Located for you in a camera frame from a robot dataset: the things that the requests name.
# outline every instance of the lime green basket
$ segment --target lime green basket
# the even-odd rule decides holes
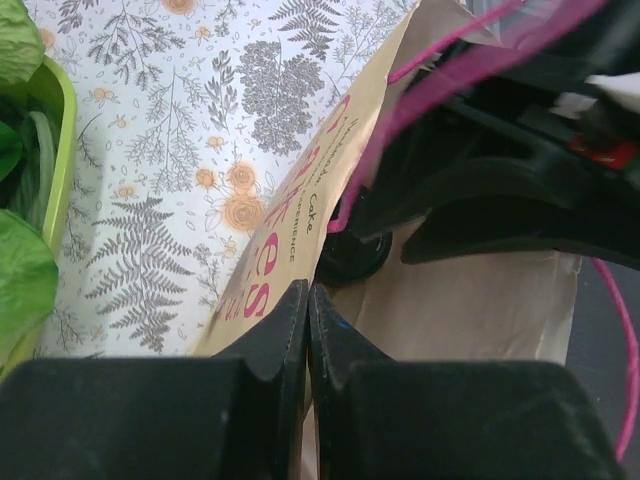
[[[0,87],[0,95],[9,95],[23,102],[26,102],[27,95],[31,95],[46,104],[52,114],[57,117],[58,124],[62,125],[60,145],[53,172],[53,184],[42,227],[42,238],[57,256],[60,252],[62,235],[66,226],[77,150],[75,125],[78,104],[76,93],[73,90],[71,80],[62,67],[51,58],[45,57],[44,62],[29,82],[11,87]],[[41,332],[42,326],[39,326],[20,339],[11,351],[0,378],[6,376],[16,365],[33,358],[33,351],[40,340]]]

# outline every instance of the gray fern pattern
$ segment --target gray fern pattern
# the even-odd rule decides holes
[[[324,62],[333,41],[330,35],[336,33],[335,27],[339,25],[334,19],[341,15],[336,5],[339,3],[340,0],[286,0],[269,20],[287,20],[278,30],[297,31],[289,40],[302,42],[304,50]]]
[[[185,46],[183,38],[158,25],[158,20],[128,13],[125,3],[117,15],[112,15],[104,26],[104,33],[91,39],[87,56],[95,63],[115,67],[114,73],[125,85],[134,78],[135,85],[146,90],[157,81],[162,69],[150,63],[152,53],[166,52]]]
[[[246,45],[240,62],[242,107],[257,116],[251,137],[264,152],[300,150],[296,135],[312,125],[306,99],[324,87],[318,63],[302,54],[285,60],[280,42],[265,41]]]
[[[252,222],[413,1],[24,0],[77,99],[37,355],[190,350]]]
[[[156,353],[162,353],[164,335],[171,330],[169,323],[178,316],[172,307],[182,301],[176,296],[186,291],[175,277],[193,275],[176,260],[190,256],[192,251],[167,229],[164,222],[174,214],[159,211],[161,203],[161,199],[152,197],[136,203],[114,203],[122,214],[96,222],[117,229],[118,234],[103,243],[89,265],[107,258],[113,258],[114,263],[98,286],[85,295],[92,300],[106,297],[97,313],[123,312],[111,328],[133,328],[129,338]]]

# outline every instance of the dark gray surface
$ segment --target dark gray surface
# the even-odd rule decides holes
[[[610,265],[640,332],[640,272]],[[567,367],[595,402],[615,444],[625,406],[626,347],[613,300],[591,262],[584,260],[578,283]],[[640,480],[640,421],[624,466],[629,480]]]

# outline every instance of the beige flower pattern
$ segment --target beige flower pattern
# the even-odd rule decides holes
[[[343,3],[25,1],[78,97],[39,354],[192,346],[318,121],[409,8]]]

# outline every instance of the pink cord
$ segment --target pink cord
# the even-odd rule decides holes
[[[510,0],[505,4],[491,10],[486,15],[470,22],[465,27],[453,32],[427,48],[422,54],[408,65],[405,65],[389,76],[389,82],[393,83],[408,72],[413,70],[422,61],[429,58],[435,52],[450,45],[460,36],[464,36],[474,29],[485,25],[506,12],[513,9],[519,0]],[[376,125],[369,143],[367,144],[358,165],[356,166],[351,181],[347,185],[342,196],[342,203],[338,212],[338,218],[329,222],[328,232],[341,232],[347,226],[353,203],[357,197],[359,186],[362,185],[367,166],[387,147],[393,139],[407,126],[414,123],[431,108],[441,104],[456,92],[473,85],[485,78],[493,76],[540,51],[549,43],[557,40],[562,35],[579,25],[584,19],[591,16],[599,8],[607,3],[607,0],[581,0],[565,1],[554,13],[549,21],[540,29],[540,35],[530,38],[526,47],[507,51],[475,46],[469,52],[447,62],[443,68],[432,73],[422,82],[403,95],[391,115],[385,116]],[[624,329],[627,343],[627,398],[623,425],[616,444],[616,457],[621,461],[629,445],[635,421],[638,414],[638,397],[640,395],[640,360],[638,354],[638,340],[624,303],[622,295],[616,285],[613,275],[606,264],[600,259],[592,259],[594,266],[602,276],[611,293]]]
[[[616,458],[621,462],[633,436],[636,417],[638,415],[638,401],[640,400],[640,355],[638,354],[638,339],[633,328],[633,323],[631,322],[629,310],[624,303],[620,289],[609,267],[599,258],[592,258],[591,261],[604,280],[607,290],[609,290],[613,298],[627,342],[627,404],[622,428],[620,429],[618,442],[616,444]]]

